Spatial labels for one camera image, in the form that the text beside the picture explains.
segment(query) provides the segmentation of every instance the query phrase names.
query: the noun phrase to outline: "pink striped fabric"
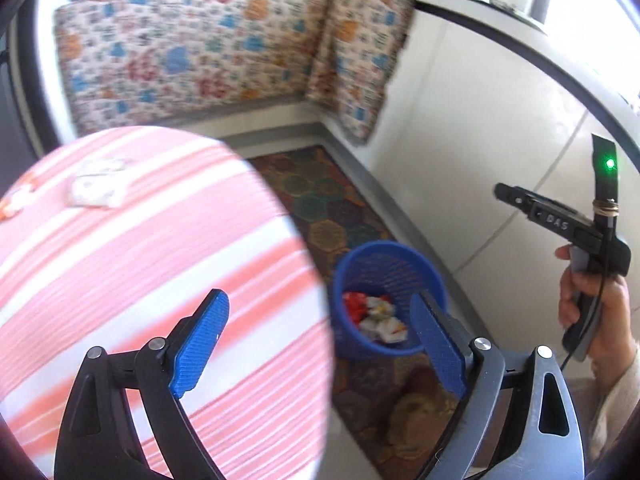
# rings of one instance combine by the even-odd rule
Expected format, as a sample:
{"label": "pink striped fabric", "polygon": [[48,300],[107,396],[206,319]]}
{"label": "pink striped fabric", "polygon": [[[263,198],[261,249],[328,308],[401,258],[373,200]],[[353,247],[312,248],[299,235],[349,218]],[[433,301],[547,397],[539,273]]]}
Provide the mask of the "pink striped fabric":
{"label": "pink striped fabric", "polygon": [[[123,207],[66,206],[78,164],[110,156],[132,161]],[[229,322],[183,407],[230,480],[311,478],[330,402],[326,294],[255,171],[215,140],[139,126],[64,146],[31,174],[34,203],[0,222],[0,414],[43,473],[86,350],[140,348],[217,287]],[[149,464],[168,475],[128,394]]]}

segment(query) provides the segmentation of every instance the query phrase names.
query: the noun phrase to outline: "hexagon pattern rug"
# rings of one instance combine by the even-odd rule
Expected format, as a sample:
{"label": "hexagon pattern rug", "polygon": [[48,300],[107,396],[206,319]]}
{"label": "hexagon pattern rug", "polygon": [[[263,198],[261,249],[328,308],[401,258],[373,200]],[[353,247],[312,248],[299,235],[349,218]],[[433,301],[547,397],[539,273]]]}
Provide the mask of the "hexagon pattern rug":
{"label": "hexagon pattern rug", "polygon": [[[393,240],[389,229],[322,146],[249,160],[276,192],[306,241],[327,287],[351,249]],[[407,388],[426,397],[420,438],[390,443],[390,414]],[[434,451],[455,409],[424,354],[336,360],[334,406],[385,480],[413,480]]]}

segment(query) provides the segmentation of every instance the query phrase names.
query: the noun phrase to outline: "floral quilt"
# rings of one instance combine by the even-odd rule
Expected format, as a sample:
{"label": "floral quilt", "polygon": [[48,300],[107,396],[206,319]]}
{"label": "floral quilt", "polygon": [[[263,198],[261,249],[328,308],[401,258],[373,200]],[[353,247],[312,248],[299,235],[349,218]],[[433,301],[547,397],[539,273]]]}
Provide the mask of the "floral quilt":
{"label": "floral quilt", "polygon": [[304,94],[330,0],[78,0],[56,11],[78,134]]}
{"label": "floral quilt", "polygon": [[78,0],[56,11],[79,135],[299,95],[376,123],[412,0]]}
{"label": "floral quilt", "polygon": [[332,0],[306,92],[368,139],[414,10],[413,0]]}

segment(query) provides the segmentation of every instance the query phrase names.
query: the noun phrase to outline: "person's hand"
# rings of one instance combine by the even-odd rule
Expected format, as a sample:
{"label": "person's hand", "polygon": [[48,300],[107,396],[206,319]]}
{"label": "person's hand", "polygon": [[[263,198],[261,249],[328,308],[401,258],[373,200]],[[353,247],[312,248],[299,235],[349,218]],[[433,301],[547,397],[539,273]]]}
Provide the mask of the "person's hand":
{"label": "person's hand", "polygon": [[[556,250],[556,258],[569,260],[569,246]],[[580,311],[574,303],[576,290],[589,296],[597,296],[602,276],[599,274],[572,273],[567,267],[560,278],[558,321],[565,330],[580,319]],[[622,276],[605,280],[602,291],[602,318],[589,346],[593,373],[603,393],[615,386],[636,357],[636,342],[631,333],[629,290]]]}

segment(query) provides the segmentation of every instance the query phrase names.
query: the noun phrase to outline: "blue gripper pad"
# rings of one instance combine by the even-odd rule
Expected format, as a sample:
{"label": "blue gripper pad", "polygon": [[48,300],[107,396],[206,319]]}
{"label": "blue gripper pad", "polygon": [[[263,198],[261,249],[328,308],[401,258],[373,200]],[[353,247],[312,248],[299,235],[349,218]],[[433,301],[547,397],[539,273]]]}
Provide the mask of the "blue gripper pad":
{"label": "blue gripper pad", "polygon": [[229,319],[229,297],[221,290],[210,301],[174,360],[169,389],[176,399],[193,390]]}
{"label": "blue gripper pad", "polygon": [[[460,400],[466,394],[464,357],[420,294],[412,296],[409,314],[412,327],[429,356],[442,386]],[[457,321],[444,312],[440,316],[446,317],[449,322]]]}

